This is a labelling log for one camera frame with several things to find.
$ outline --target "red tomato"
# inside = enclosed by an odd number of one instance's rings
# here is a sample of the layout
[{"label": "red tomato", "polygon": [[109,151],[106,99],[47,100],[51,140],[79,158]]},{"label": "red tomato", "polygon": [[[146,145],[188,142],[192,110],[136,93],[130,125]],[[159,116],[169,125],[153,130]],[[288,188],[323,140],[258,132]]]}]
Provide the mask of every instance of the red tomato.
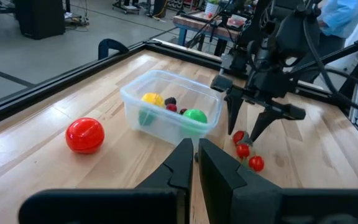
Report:
[{"label": "red tomato", "polygon": [[237,156],[246,159],[249,156],[249,146],[247,144],[239,144],[236,149]]},{"label": "red tomato", "polygon": [[259,172],[264,169],[265,162],[260,156],[253,156],[249,159],[248,166],[253,168],[256,172]]},{"label": "red tomato", "polygon": [[238,131],[233,135],[234,144],[237,144],[245,135],[245,132]]}]

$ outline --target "blue shirt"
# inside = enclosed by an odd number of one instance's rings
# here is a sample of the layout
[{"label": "blue shirt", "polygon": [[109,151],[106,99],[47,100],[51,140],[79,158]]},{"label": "blue shirt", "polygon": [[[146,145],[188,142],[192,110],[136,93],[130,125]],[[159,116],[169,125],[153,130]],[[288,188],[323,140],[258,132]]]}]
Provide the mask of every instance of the blue shirt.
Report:
[{"label": "blue shirt", "polygon": [[327,24],[325,35],[348,38],[358,24],[358,0],[327,0],[318,20]]}]

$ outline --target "green ball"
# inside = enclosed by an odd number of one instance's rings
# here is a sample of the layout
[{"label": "green ball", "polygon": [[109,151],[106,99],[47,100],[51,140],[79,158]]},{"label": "green ball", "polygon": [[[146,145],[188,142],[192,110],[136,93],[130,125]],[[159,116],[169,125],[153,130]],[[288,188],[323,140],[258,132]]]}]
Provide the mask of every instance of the green ball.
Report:
[{"label": "green ball", "polygon": [[149,126],[155,120],[156,114],[149,109],[139,110],[139,124],[141,126]]},{"label": "green ball", "polygon": [[[186,110],[186,112],[183,114],[187,118],[193,119],[195,121],[201,122],[201,123],[207,123],[207,118],[204,112],[200,110]],[[183,123],[183,135],[184,137],[193,137],[193,136],[199,136],[202,134],[203,130],[199,130],[199,127],[195,124],[191,124],[189,122]]]},{"label": "green ball", "polygon": [[207,123],[206,115],[204,114],[204,112],[200,110],[197,109],[186,110],[186,112],[183,115],[195,121],[201,123]]}]

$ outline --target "person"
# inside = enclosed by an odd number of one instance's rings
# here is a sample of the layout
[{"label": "person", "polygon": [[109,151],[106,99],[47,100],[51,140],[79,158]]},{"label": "person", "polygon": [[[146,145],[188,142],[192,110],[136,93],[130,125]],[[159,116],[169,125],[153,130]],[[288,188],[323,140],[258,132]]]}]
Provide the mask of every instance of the person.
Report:
[{"label": "person", "polygon": [[[358,0],[327,0],[317,21],[321,29],[320,43],[316,46],[319,56],[343,49],[358,24]],[[313,56],[308,53],[293,69],[313,61]],[[306,72],[300,80],[313,83],[318,75],[318,71]]]}]

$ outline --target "black speaker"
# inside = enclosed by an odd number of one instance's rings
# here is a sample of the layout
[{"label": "black speaker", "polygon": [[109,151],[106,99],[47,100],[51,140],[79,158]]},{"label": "black speaker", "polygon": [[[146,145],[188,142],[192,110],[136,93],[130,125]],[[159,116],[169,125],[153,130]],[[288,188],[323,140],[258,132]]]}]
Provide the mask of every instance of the black speaker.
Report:
[{"label": "black speaker", "polygon": [[62,0],[16,0],[15,6],[24,36],[39,40],[65,32]]}]

